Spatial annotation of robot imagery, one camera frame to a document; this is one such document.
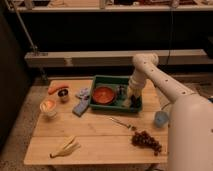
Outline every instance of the grape bunch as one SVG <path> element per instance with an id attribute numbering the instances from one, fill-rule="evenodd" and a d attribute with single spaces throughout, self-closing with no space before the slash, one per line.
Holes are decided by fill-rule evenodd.
<path id="1" fill-rule="evenodd" d="M 132 136 L 132 144 L 140 147 L 152 148 L 155 156 L 162 151 L 162 145 L 160 145 L 159 141 L 156 141 L 146 131 L 142 131 L 141 133 L 135 132 L 135 134 Z"/>

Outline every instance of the banana peel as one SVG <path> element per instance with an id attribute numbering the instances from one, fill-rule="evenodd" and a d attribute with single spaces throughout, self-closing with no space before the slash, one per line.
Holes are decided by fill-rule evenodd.
<path id="1" fill-rule="evenodd" d="M 80 148 L 81 145 L 78 142 L 74 143 L 74 140 L 75 136 L 66 138 L 54 152 L 50 153 L 50 158 L 67 156 L 73 153 L 76 149 Z"/>

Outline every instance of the blue object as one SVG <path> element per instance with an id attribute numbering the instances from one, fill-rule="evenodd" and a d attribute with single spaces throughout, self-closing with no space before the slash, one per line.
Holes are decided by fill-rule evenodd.
<path id="1" fill-rule="evenodd" d="M 166 124 L 169 120 L 169 117 L 166 112 L 164 111 L 157 111 L 155 113 L 155 120 L 154 123 L 158 128 L 161 128 Z"/>
<path id="2" fill-rule="evenodd" d="M 89 106 L 89 99 L 82 99 L 82 100 L 80 101 L 80 103 L 77 104 L 77 105 L 73 108 L 72 112 L 73 112 L 75 115 L 77 115 L 78 117 L 81 117 L 81 116 L 84 114 L 84 112 L 86 111 L 86 109 L 88 108 L 88 106 Z"/>

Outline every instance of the red bowl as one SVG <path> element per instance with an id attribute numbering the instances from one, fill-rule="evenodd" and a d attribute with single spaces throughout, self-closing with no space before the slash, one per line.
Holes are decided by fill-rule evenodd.
<path id="1" fill-rule="evenodd" d="M 108 105 L 115 99 L 116 93 L 113 89 L 105 86 L 97 87 L 93 90 L 92 99 L 100 105 Z"/>

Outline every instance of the cup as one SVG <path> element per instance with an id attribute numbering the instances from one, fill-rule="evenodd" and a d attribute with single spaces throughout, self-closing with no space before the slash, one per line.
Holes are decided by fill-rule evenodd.
<path id="1" fill-rule="evenodd" d="M 48 118 L 52 118 L 56 115 L 56 102 L 54 100 L 48 99 L 44 100 L 40 104 L 41 112 Z"/>
<path id="2" fill-rule="evenodd" d="M 62 103 L 69 101 L 69 91 L 67 89 L 61 89 L 58 91 L 58 97 Z"/>

